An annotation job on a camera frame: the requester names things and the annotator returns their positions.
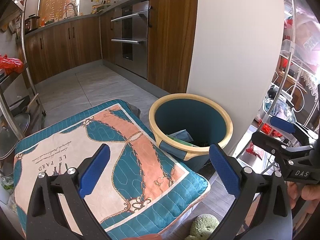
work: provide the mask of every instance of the green fuzzy slipper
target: green fuzzy slipper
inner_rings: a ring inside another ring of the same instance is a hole
[[[185,240],[207,240],[212,232],[217,228],[219,221],[210,214],[198,216],[192,223],[190,236]]]

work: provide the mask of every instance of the baseboard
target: baseboard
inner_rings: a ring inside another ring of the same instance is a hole
[[[71,68],[71,69],[68,69],[64,72],[61,72],[59,74],[56,74],[50,78],[47,78],[46,80],[43,80],[41,82],[39,82],[38,84],[36,84],[36,89],[41,89],[43,88],[44,86],[47,86],[48,84],[51,84],[51,83],[54,83],[58,80],[60,80],[61,78],[65,78],[67,76],[71,76],[71,75],[74,75],[78,72],[81,72],[81,71],[84,71],[88,68],[92,68],[94,66],[99,66],[99,65],[102,65],[102,59],[99,59],[99,60],[96,60],[96,61],[93,61],[93,62],[89,62],[87,64],[83,64],[83,65],[80,65],[78,67],[74,67],[74,68]]]
[[[127,80],[131,81],[133,84],[137,85],[138,87],[141,87],[143,90],[149,92],[150,94],[154,95],[157,98],[164,97],[166,95],[169,95],[167,91],[164,91],[163,89],[155,86],[154,84],[151,84],[144,78],[130,72],[129,70],[126,70],[118,65],[112,64],[106,60],[102,60],[102,64],[106,67],[110,68],[114,72],[118,73],[119,75],[123,76]]]

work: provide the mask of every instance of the kitchen cabinet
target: kitchen cabinet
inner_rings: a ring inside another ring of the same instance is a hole
[[[114,24],[110,21],[113,18],[114,10],[111,10],[100,17],[101,21],[101,47],[102,58],[115,63],[114,44],[111,39],[114,38]]]
[[[30,33],[25,45],[30,73],[37,84],[73,67],[101,59],[99,17],[75,19]]]
[[[198,0],[150,0],[148,81],[169,93],[187,91]]]
[[[75,65],[101,59],[99,17],[79,19],[70,24]]]

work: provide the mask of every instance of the stainless steel oven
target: stainless steel oven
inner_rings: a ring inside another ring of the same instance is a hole
[[[114,13],[115,62],[139,76],[147,78],[149,1],[125,8],[116,8]]]

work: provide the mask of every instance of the black cabinet handle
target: black cabinet handle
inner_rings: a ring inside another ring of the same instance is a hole
[[[150,11],[152,10],[153,8],[152,8],[152,6],[150,5],[149,6],[149,11],[148,11],[148,27],[149,28],[152,28],[152,25],[151,25],[151,23],[150,23]]]

